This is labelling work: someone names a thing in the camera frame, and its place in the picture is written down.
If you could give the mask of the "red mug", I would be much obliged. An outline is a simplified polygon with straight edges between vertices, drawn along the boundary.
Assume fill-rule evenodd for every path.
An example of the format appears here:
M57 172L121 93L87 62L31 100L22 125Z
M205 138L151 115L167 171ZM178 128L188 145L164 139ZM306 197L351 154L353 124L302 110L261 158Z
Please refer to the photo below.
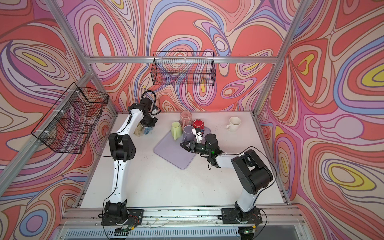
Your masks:
M205 123L201 119L196 119L196 120L193 121L193 127L195 129L199 128L201 130L204 130L205 129Z

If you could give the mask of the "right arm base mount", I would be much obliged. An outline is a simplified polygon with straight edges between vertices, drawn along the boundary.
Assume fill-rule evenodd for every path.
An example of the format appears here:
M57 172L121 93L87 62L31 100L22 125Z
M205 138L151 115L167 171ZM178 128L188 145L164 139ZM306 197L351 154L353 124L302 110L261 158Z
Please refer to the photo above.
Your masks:
M240 208L222 208L218 217L224 224L254 224L258 226L263 223L259 208L253 208L243 212Z

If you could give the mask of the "blue textured mug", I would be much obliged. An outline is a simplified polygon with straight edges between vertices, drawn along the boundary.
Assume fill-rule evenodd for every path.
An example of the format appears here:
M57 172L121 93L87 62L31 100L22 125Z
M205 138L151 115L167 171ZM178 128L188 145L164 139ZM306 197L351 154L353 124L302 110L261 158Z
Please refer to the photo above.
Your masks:
M144 127L144 134L148 135L153 130L153 127Z

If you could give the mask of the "white mug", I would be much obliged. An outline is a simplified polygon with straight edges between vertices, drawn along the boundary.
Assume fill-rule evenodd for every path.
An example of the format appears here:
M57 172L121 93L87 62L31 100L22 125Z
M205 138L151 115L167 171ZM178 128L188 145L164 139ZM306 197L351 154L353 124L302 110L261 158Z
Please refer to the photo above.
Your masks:
M241 123L242 123L242 120L239 117L231 117L229 119L229 124L227 125L226 129L234 133L239 129Z

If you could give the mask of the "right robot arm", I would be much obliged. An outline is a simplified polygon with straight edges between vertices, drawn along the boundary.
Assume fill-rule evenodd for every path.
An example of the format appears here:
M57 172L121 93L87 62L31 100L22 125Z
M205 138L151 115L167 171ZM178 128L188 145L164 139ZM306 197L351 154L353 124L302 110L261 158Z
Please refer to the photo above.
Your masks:
M243 187L235 209L242 214L249 213L255 208L255 202L262 190L273 182L271 170L250 147L239 154L229 154L220 149L215 134L208 134L204 139L204 143L194 140L182 142L180 147L206 158L211 167L234 170Z

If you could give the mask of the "aluminium front rail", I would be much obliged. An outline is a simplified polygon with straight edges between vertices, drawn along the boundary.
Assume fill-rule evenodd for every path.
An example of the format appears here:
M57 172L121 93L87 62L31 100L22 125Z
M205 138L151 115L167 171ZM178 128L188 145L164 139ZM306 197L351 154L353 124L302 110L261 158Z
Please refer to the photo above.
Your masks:
M126 226L102 226L101 209L68 210L55 240L310 240L297 207L261 205L247 222L225 224L224 206L138 207Z

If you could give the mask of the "light green mug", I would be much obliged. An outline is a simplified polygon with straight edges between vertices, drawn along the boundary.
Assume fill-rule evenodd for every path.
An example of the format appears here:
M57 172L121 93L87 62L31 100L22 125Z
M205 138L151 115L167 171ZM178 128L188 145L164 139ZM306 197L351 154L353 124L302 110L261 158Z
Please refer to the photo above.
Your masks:
M176 141L183 135L183 129L180 122L173 122L171 126L171 135L173 139Z

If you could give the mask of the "pink mug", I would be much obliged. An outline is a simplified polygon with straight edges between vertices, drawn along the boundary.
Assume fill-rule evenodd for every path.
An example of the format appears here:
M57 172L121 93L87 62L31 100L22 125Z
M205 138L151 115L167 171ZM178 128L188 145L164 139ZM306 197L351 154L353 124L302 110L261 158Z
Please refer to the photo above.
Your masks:
M183 111L180 113L180 124L182 128L188 125L192 125L192 113L189 111Z

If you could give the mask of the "purple grey mug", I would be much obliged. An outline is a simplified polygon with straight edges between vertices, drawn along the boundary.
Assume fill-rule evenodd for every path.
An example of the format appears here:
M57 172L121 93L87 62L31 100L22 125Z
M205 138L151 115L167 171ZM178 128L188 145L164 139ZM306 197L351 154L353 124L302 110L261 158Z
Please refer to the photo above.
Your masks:
M195 139L195 135L193 133L194 127L192 125L186 125L183 128L183 142L192 141Z

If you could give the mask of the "lilac plastic tray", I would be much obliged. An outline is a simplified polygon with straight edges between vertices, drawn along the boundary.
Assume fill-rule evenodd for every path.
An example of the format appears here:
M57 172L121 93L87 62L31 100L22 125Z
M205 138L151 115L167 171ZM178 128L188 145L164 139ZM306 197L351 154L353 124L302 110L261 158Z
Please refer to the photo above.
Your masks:
M181 170L186 169L196 154L189 153L180 147L183 135L176 141L169 131L163 139L155 146L154 153Z

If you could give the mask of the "beige speckled mug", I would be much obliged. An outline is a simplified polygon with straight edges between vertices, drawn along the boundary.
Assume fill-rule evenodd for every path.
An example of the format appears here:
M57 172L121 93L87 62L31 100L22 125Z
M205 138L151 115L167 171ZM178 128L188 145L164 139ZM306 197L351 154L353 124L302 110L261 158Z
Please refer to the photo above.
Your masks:
M141 123L137 125L137 127L134 130L134 135L137 137L141 137L144 134L144 127Z

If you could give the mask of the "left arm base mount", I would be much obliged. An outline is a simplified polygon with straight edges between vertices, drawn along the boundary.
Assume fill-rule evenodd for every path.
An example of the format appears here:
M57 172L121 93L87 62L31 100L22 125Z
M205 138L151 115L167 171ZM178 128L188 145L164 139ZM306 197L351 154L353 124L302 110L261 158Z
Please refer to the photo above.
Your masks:
M139 226L142 224L144 209L128 209L121 216L111 214L99 214L102 226Z

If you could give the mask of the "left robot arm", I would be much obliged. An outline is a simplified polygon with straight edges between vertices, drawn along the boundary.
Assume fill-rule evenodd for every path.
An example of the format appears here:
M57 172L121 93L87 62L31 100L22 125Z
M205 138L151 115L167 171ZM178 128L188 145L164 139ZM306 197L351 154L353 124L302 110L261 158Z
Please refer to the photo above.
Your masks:
M128 117L115 133L109 134L109 148L114 163L114 181L111 194L106 198L102 218L109 218L121 225L129 217L127 201L123 200L124 176L130 161L136 155L136 146L132 135L138 126L153 128L161 111L156 106L157 96L152 90L145 91L138 103L128 108Z

